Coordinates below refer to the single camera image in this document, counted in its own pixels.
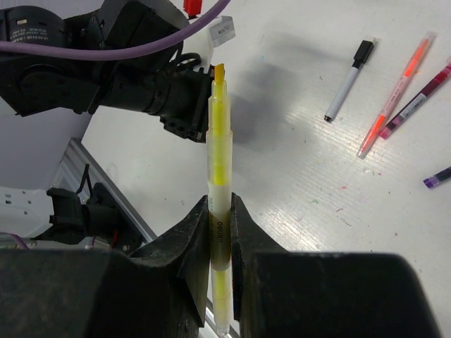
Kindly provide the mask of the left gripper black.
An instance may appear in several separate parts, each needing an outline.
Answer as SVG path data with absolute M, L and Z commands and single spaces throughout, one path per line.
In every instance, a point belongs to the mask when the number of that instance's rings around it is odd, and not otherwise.
M 92 18 L 100 49 L 126 49 L 167 37 L 189 24 L 170 1 L 105 1 Z M 101 85 L 91 110 L 121 108 L 159 117 L 165 130 L 197 143 L 206 140 L 213 81 L 208 73 L 182 69 L 183 43 L 147 56 L 98 63 Z

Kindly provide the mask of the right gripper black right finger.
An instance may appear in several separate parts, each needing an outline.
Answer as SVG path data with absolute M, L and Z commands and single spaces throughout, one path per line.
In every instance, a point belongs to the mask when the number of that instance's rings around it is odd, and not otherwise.
M 421 283 L 393 253 L 288 251 L 232 197 L 241 337 L 439 337 Z

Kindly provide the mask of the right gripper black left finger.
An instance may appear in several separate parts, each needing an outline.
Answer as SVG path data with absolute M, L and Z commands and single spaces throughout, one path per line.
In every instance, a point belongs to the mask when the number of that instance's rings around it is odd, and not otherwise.
M 209 280 L 206 199 L 126 256 L 2 250 L 2 337 L 196 337 Z

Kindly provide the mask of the yellow pen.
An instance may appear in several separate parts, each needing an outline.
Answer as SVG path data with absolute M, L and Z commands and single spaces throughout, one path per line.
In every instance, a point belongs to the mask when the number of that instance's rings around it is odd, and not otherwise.
M 226 336 L 232 322 L 232 268 L 230 210 L 232 147 L 230 98 L 225 66 L 214 67 L 206 133 L 211 293 L 217 334 Z

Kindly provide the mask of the white pen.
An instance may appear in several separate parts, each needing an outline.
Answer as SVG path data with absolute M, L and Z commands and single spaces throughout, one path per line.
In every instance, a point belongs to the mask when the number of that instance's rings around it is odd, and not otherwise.
M 374 47 L 376 39 L 373 37 L 366 37 L 362 40 L 357 49 L 354 57 L 350 71 L 348 72 L 344 82 L 340 86 L 336 95 L 334 96 L 328 110 L 326 111 L 323 119 L 330 123 L 332 122 L 336 115 L 338 114 L 341 106 L 343 105 L 349 91 L 351 90 L 354 81 L 356 80 L 360 68 L 368 61 Z

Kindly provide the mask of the purple pen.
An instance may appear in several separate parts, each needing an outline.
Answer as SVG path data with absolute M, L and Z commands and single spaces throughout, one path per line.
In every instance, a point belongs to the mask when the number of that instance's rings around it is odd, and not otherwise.
M 423 180 L 423 183 L 428 189 L 432 189 L 441 185 L 444 182 L 447 182 L 451 178 L 451 167 L 448 167 L 444 170 L 441 170 L 439 173 L 428 177 Z

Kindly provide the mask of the red pen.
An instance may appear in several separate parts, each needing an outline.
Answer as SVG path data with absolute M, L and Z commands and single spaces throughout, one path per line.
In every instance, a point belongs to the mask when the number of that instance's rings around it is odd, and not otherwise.
M 382 129 L 380 137 L 383 139 L 396 131 L 413 113 L 427 101 L 427 99 L 450 77 L 450 60 L 446 66 L 430 80 Z

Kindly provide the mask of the orange pen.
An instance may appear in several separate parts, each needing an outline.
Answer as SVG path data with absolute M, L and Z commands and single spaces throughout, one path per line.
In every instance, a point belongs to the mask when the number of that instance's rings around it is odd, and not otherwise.
M 386 101 L 380 113 L 377 115 L 362 144 L 360 145 L 357 152 L 358 158 L 365 159 L 366 155 L 373 147 L 374 143 L 379 137 L 382 127 L 385 125 L 386 120 L 395 110 L 396 105 L 398 104 L 410 81 L 412 80 L 416 69 L 421 64 L 424 56 L 428 52 L 430 45 L 433 43 L 435 36 L 436 33 L 428 32 L 426 36 L 420 41 L 418 47 L 416 48 L 406 67 L 402 71 L 402 74 L 398 79 L 395 87 L 393 88 L 388 100 Z

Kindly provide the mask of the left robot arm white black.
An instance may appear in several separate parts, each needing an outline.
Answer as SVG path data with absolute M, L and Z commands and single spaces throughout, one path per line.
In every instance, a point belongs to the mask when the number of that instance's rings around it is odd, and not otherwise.
M 113 50 L 167 37 L 188 24 L 169 1 L 105 1 L 62 19 L 37 6 L 1 11 L 1 40 L 48 49 Z M 208 129 L 213 68 L 183 43 L 124 61 L 77 61 L 1 54 L 1 98 L 22 117 L 67 108 L 77 114 L 108 106 L 160 119 L 165 130 L 202 143 Z

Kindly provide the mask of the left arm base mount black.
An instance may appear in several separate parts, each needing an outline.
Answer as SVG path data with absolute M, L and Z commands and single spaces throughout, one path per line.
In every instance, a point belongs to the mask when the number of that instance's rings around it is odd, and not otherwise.
M 2 187 L 1 232 L 69 245 L 94 237 L 127 254 L 144 243 L 142 233 L 101 183 L 94 185 L 85 204 L 75 192 L 62 188 Z

